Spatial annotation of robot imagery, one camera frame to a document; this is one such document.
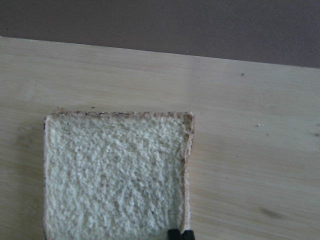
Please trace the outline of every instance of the dark gray surface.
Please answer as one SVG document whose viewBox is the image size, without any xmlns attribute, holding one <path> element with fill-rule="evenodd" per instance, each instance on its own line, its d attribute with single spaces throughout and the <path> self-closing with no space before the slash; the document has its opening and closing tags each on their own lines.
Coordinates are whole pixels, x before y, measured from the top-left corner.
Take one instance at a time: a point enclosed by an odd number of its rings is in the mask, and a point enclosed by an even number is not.
<svg viewBox="0 0 320 240">
<path fill-rule="evenodd" d="M 3 0 L 0 35 L 320 67 L 319 0 Z"/>
</svg>

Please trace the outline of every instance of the wooden table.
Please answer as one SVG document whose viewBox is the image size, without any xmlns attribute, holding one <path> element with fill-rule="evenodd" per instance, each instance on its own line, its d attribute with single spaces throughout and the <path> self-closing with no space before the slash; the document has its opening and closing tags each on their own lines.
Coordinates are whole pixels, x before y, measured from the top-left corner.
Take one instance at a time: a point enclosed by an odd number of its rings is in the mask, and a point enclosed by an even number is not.
<svg viewBox="0 0 320 240">
<path fill-rule="evenodd" d="M 320 69 L 0 38 L 0 235 L 43 239 L 43 119 L 193 111 L 197 240 L 320 239 Z"/>
</svg>

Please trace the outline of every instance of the square bread slice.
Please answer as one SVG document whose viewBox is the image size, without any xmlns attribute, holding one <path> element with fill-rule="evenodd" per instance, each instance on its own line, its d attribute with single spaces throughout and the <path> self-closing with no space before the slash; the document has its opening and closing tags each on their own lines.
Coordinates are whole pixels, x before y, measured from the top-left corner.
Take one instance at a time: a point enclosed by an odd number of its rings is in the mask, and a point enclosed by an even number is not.
<svg viewBox="0 0 320 240">
<path fill-rule="evenodd" d="M 46 117 L 47 240 L 165 240 L 190 228 L 191 112 Z"/>
</svg>

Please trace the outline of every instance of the bread surface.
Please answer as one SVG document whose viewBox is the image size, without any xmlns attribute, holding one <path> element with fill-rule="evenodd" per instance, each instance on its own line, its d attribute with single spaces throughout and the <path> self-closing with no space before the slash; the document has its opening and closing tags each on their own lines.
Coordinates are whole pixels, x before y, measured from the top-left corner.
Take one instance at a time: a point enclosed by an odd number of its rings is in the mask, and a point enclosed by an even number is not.
<svg viewBox="0 0 320 240">
<path fill-rule="evenodd" d="M 190 112 L 62 112 L 45 120 L 48 240 L 165 240 L 190 228 Z"/>
</svg>

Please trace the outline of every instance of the light wood surface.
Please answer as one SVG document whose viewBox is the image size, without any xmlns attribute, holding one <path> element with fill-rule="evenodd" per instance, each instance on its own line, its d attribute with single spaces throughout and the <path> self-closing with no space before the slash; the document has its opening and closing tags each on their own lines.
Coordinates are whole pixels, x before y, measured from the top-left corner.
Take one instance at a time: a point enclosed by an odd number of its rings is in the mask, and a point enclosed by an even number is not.
<svg viewBox="0 0 320 240">
<path fill-rule="evenodd" d="M 320 239 L 320 69 L 0 38 L 1 239 L 43 239 L 43 119 L 77 110 L 195 113 L 197 240 Z"/>
</svg>

